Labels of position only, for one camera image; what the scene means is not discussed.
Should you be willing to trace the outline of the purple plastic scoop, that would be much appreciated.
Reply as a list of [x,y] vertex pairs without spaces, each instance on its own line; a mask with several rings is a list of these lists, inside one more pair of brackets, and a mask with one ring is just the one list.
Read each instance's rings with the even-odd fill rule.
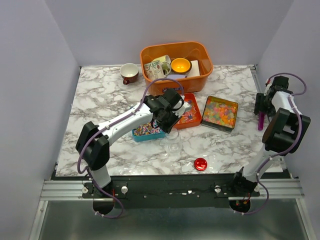
[[265,122],[265,114],[263,112],[258,113],[258,125],[257,129],[262,131],[264,129],[264,122]]

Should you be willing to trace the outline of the teal candy tray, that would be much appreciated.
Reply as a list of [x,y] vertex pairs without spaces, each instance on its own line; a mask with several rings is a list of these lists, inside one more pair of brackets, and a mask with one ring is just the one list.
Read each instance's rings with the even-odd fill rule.
[[162,139],[166,133],[158,126],[157,121],[149,122],[132,130],[132,138],[135,142]]

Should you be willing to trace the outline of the orange candy tray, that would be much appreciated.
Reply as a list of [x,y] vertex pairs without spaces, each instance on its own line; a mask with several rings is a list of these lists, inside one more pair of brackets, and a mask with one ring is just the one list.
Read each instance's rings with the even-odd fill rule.
[[196,127],[200,125],[202,120],[202,115],[200,113],[195,95],[193,93],[185,93],[184,101],[190,104],[191,110],[186,111],[182,115],[181,119],[175,124],[174,127],[178,130]]

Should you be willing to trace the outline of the clear plastic jar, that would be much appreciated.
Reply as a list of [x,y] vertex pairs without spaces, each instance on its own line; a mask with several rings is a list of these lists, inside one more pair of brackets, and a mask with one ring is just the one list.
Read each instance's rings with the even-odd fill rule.
[[173,128],[170,133],[166,133],[164,139],[168,153],[178,153],[181,151],[181,136],[176,128]]

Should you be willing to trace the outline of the orange plastic bin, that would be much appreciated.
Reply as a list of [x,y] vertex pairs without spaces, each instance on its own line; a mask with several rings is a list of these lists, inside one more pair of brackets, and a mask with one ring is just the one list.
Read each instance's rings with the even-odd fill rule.
[[206,47],[196,41],[147,46],[140,52],[140,63],[144,65],[164,55],[169,55],[171,60],[176,58],[186,58],[190,61],[198,60],[200,76],[178,79],[179,83],[170,80],[157,81],[148,89],[148,92],[154,96],[162,95],[169,88],[174,88],[178,93],[181,92],[181,87],[183,87],[184,93],[200,92],[214,70]]

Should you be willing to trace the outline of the gold tin candy tray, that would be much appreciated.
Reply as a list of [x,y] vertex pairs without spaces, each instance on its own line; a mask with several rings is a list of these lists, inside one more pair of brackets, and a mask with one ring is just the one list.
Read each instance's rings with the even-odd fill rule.
[[230,133],[236,125],[238,107],[237,102],[210,95],[206,99],[200,124]]

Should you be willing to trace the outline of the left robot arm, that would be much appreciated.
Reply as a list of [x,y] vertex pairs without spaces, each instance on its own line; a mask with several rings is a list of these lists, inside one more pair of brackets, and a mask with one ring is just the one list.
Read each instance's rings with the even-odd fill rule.
[[185,97],[170,88],[162,95],[143,95],[140,103],[111,120],[100,124],[87,122],[75,146],[79,153],[78,172],[83,173],[80,163],[84,160],[86,170],[95,183],[93,191],[101,198],[107,197],[111,191],[107,162],[112,144],[133,129],[153,121],[156,121],[163,132],[169,134],[190,109],[191,105],[185,101]]

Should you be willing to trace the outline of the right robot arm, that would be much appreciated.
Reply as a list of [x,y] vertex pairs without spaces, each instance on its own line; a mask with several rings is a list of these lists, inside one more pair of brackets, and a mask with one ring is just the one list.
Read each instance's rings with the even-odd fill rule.
[[285,72],[271,76],[265,91],[256,95],[254,114],[259,116],[259,122],[265,116],[272,119],[262,136],[260,151],[234,174],[230,191],[236,196],[251,194],[274,161],[294,153],[311,123],[294,102],[296,93],[289,90],[290,76]]

